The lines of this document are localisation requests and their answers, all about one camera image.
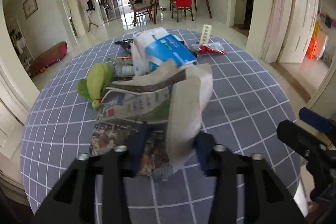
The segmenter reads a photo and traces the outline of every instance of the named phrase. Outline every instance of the green plush toy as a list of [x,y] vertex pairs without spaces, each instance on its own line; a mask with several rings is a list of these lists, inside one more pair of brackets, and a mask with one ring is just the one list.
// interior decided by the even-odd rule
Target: green plush toy
[[114,68],[109,64],[97,63],[92,66],[87,79],[80,79],[77,85],[78,94],[92,101],[92,108],[98,110],[101,94],[114,79]]

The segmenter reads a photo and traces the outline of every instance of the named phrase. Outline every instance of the table leg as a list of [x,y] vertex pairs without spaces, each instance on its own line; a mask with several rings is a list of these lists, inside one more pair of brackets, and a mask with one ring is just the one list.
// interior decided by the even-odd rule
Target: table leg
[[197,12],[197,3],[196,3],[196,0],[194,0],[194,3],[195,3],[195,10]]
[[154,4],[154,25],[156,25],[156,19],[158,16],[158,0],[155,0],[155,4]]
[[149,13],[151,14],[150,17],[152,18],[152,21],[154,21],[152,15],[152,8],[153,8],[153,0],[151,0],[151,7],[149,8]]
[[212,18],[209,0],[205,0],[205,2],[207,3],[207,6],[208,6],[208,11],[209,11],[210,18]]

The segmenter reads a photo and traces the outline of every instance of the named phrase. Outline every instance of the gray checkered rug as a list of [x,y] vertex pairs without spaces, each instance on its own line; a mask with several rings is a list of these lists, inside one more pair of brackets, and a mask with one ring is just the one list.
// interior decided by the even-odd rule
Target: gray checkered rug
[[[199,41],[198,32],[169,29],[187,45]],[[113,42],[132,38],[133,33],[99,44],[69,61],[45,86],[26,122],[22,140],[21,173],[33,212],[36,212],[64,170],[80,153],[88,153],[97,113],[77,94],[77,82],[95,63],[108,57],[127,56]],[[203,112],[203,130],[235,153],[261,153],[292,195],[300,176],[300,157],[277,139],[279,122],[295,120],[279,84],[253,57],[218,37],[227,54],[205,54],[214,90]],[[132,223],[206,224],[214,195],[215,180],[203,176],[193,156],[167,182],[148,177],[125,179]],[[96,221],[101,223],[102,178],[96,182]],[[237,222],[243,222],[244,181],[238,177]]]

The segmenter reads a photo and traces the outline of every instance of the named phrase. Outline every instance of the picture frame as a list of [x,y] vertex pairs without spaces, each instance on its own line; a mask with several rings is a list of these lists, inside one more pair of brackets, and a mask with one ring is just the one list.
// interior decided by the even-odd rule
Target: picture frame
[[25,13],[26,19],[30,17],[33,13],[37,11],[37,3],[36,0],[26,0],[23,3],[23,11]]

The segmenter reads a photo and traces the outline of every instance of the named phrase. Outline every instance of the sofa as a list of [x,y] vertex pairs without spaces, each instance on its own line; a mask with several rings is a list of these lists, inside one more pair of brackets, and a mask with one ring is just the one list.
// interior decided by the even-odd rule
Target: sofa
[[38,74],[41,69],[46,68],[62,59],[67,54],[67,51],[67,43],[63,41],[42,53],[31,63],[29,67],[31,75]]

